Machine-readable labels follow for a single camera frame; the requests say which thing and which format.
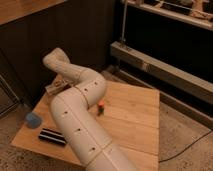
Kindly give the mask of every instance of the concrete floor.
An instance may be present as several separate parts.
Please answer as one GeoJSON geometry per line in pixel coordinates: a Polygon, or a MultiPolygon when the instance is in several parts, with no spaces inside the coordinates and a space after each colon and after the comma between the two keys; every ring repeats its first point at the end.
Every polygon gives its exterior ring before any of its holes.
{"type": "MultiPolygon", "coordinates": [[[[121,81],[104,73],[107,79],[121,81]]],[[[30,109],[19,105],[6,117],[0,119],[0,171],[81,171],[84,170],[60,160],[35,154],[10,145],[30,109]]],[[[167,159],[209,129],[182,113],[160,103],[160,149],[159,160],[167,159]]],[[[201,139],[178,157],[160,163],[160,171],[213,171],[213,133],[201,139]]]]}

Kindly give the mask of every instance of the cord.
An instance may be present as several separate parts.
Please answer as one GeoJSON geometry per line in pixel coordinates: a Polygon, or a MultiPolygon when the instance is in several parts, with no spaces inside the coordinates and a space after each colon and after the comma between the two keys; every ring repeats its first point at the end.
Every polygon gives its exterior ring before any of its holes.
{"type": "Polygon", "coordinates": [[[200,138],[198,138],[197,140],[195,140],[194,142],[192,142],[191,144],[189,144],[188,146],[186,146],[182,151],[180,151],[179,153],[175,154],[174,156],[169,157],[169,158],[167,158],[167,159],[160,160],[159,163],[163,163],[163,162],[172,160],[172,159],[174,159],[175,157],[181,155],[181,154],[184,153],[186,150],[188,150],[190,147],[192,147],[196,142],[198,142],[198,141],[201,140],[202,138],[206,137],[207,135],[211,134],[212,131],[213,131],[213,130],[210,130],[209,132],[205,133],[205,134],[202,135],[200,138]]]}

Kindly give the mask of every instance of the small red object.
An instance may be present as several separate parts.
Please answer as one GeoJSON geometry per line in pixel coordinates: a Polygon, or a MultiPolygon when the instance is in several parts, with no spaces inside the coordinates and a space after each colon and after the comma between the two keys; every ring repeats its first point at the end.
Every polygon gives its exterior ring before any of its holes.
{"type": "Polygon", "coordinates": [[[98,102],[98,115],[101,115],[104,113],[104,101],[101,100],[98,102]]]}

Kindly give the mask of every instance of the robot arm segment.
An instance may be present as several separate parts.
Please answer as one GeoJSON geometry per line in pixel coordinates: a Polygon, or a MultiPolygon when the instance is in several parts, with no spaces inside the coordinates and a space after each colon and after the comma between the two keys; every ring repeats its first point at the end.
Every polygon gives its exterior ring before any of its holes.
{"type": "Polygon", "coordinates": [[[106,131],[89,114],[106,91],[105,79],[94,70],[70,64],[59,48],[43,59],[49,69],[76,85],[54,97],[50,110],[56,125],[87,171],[136,171],[106,131]]]}

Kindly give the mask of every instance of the wood grain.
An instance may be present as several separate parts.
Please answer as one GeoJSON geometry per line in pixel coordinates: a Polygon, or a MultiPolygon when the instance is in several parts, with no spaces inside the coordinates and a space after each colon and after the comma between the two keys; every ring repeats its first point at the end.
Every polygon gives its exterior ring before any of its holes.
{"type": "Polygon", "coordinates": [[[65,1],[66,0],[0,0],[0,25],[65,1]]]}
{"type": "MultiPolygon", "coordinates": [[[[42,128],[58,130],[49,112],[51,99],[45,94],[33,110],[42,118],[42,125],[29,129],[25,123],[12,145],[81,165],[68,145],[60,147],[38,139],[42,128]]],[[[104,115],[98,116],[94,106],[90,109],[92,116],[140,170],[158,170],[159,92],[108,81],[104,101],[104,115]]]]}

